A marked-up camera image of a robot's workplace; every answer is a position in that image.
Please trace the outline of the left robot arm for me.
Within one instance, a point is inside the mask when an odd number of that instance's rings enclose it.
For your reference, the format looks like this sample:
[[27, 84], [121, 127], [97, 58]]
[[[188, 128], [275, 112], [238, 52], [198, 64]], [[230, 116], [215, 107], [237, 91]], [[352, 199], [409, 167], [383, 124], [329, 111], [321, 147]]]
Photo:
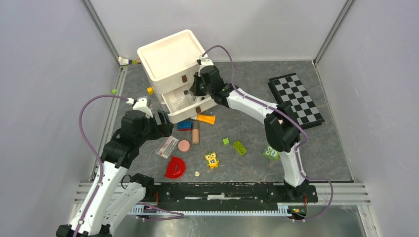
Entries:
[[157, 116], [131, 110], [121, 119], [111, 140], [105, 144], [97, 173], [78, 213], [69, 224], [60, 225], [58, 237], [111, 237], [117, 226], [137, 202], [155, 196], [154, 179], [135, 174], [123, 193], [114, 201], [115, 189], [126, 175], [140, 147], [151, 140], [171, 136], [173, 124], [159, 110]]

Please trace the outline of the clear packet white strips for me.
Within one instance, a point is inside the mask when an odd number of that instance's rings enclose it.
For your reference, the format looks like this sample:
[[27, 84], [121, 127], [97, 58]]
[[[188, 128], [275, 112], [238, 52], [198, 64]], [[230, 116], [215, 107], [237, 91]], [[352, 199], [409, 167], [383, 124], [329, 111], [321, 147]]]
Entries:
[[187, 96], [183, 96], [173, 101], [173, 106], [177, 111], [182, 110], [188, 107], [189, 105], [190, 105], [190, 99]]

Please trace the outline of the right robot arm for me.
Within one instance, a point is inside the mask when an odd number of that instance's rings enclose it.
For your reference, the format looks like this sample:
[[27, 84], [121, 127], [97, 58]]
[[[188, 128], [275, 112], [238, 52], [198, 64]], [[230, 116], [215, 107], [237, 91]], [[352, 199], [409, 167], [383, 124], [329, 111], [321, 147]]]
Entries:
[[289, 103], [268, 103], [233, 83], [225, 83], [216, 66], [202, 66], [194, 73], [190, 91], [195, 96], [210, 96], [215, 103], [241, 111], [264, 125], [270, 147], [276, 150], [284, 168], [286, 197], [299, 201], [309, 185], [300, 158], [300, 135], [306, 135], [297, 123]]

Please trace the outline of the clear plastic bag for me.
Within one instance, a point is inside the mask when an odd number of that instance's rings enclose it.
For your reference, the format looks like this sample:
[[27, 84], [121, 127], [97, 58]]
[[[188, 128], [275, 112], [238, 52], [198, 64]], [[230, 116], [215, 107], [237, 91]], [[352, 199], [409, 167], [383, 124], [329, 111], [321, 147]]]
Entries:
[[183, 91], [184, 92], [184, 97], [183, 97], [183, 105], [185, 107], [188, 107], [192, 104], [196, 103], [197, 97], [194, 96], [190, 91]]

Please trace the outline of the white three-drawer organizer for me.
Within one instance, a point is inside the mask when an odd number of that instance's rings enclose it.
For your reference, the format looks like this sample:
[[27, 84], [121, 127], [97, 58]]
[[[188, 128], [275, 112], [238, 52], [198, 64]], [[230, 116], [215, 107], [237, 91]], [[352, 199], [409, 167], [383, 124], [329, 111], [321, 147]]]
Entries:
[[197, 97], [195, 104], [179, 111], [173, 106], [173, 101], [183, 97], [183, 91], [189, 91], [192, 86], [194, 73], [200, 67], [197, 60], [204, 51], [189, 29], [144, 45], [137, 50], [150, 85], [171, 123], [184, 121], [216, 106], [209, 95]]

